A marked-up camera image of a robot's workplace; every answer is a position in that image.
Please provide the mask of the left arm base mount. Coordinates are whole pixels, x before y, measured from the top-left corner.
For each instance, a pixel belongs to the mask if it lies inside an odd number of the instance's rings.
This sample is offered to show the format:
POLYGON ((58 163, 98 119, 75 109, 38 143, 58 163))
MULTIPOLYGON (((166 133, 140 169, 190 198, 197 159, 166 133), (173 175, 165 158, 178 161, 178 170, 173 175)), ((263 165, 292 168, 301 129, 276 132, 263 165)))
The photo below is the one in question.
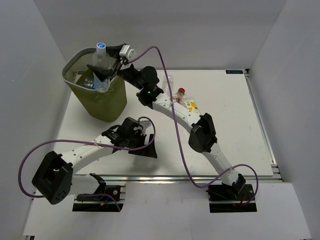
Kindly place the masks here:
POLYGON ((125 185, 105 185, 100 186, 90 196, 77 195, 73 202, 73 212, 91 212, 91 213, 117 213, 120 212, 125 203, 126 186, 125 185))

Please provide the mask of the orange label white cap bottle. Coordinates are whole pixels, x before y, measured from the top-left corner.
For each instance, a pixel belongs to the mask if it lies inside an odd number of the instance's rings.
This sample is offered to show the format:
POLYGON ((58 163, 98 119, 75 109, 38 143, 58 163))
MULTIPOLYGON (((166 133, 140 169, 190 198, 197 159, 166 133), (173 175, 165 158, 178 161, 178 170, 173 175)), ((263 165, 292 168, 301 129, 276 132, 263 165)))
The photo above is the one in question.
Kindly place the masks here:
POLYGON ((191 112, 200 114, 200 110, 193 97, 186 97, 182 100, 183 105, 191 112))

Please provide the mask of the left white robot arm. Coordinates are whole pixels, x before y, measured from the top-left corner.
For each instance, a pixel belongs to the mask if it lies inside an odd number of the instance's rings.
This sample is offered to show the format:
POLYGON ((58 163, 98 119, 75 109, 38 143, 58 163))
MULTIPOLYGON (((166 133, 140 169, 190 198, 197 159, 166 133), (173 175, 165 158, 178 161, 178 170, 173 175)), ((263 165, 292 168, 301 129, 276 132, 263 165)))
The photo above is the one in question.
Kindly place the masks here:
POLYGON ((106 190, 102 177, 96 173, 77 173, 116 151, 156 159, 156 134, 146 134, 147 129, 154 126, 147 117, 127 117, 121 125, 110 127, 93 141, 83 142, 79 148, 64 153, 51 151, 45 155, 31 183, 52 205, 60 203, 68 195, 76 195, 83 200, 113 200, 112 192, 106 190))

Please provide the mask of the red cap red label bottle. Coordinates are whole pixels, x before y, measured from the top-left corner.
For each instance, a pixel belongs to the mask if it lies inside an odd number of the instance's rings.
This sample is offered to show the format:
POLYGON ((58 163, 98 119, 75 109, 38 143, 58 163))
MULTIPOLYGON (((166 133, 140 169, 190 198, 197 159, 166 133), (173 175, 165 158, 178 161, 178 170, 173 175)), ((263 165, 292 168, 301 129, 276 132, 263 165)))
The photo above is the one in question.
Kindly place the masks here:
POLYGON ((185 95, 185 89, 180 87, 177 92, 172 96, 172 99, 177 102, 177 103, 180 103, 181 100, 183 99, 185 95))

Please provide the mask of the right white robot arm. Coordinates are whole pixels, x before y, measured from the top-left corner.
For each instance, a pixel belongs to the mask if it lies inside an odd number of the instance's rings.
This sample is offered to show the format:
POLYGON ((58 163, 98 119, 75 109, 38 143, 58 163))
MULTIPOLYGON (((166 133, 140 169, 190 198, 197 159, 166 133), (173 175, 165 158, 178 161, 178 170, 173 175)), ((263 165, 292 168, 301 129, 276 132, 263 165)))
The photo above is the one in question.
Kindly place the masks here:
POLYGON ((202 154, 220 175, 222 185, 225 187, 226 195, 236 200, 244 193, 246 181, 244 177, 235 170, 223 154, 216 137, 216 130, 212 116, 208 113, 203 115, 192 112, 186 107, 174 102, 164 91, 158 87, 159 79, 157 71, 152 66, 146 66, 137 70, 133 66, 136 56, 135 50, 127 44, 106 47, 106 53, 115 58, 111 69, 89 64, 100 80, 111 79, 119 76, 139 91, 136 94, 143 106, 160 112, 174 120, 175 125, 181 125, 188 133, 189 146, 196 152, 202 154))

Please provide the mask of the blue label blue cap bottle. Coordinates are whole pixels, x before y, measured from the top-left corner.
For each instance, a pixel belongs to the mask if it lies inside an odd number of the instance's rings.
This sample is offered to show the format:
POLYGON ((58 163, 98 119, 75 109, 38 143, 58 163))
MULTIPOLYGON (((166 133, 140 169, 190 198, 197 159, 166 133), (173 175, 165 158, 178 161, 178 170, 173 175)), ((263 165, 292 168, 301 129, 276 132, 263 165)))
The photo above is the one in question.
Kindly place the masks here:
POLYGON ((94 89, 94 80, 92 78, 85 78, 83 81, 83 86, 88 89, 94 89))

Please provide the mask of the clear bottle white cap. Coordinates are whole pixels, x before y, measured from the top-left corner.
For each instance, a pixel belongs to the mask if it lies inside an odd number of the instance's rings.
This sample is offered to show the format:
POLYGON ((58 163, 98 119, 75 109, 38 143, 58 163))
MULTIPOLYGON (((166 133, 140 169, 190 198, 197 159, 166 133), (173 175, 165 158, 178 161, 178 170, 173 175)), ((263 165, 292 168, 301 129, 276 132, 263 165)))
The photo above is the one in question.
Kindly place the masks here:
MULTIPOLYGON (((106 51, 106 44, 103 42, 98 42, 96 44, 96 51, 92 57, 92 65, 95 67, 102 68, 104 70, 109 70, 111 68, 111 58, 106 51)), ((106 92, 110 87, 110 80, 100 81, 98 76, 93 74, 93 88, 100 92, 106 92)))

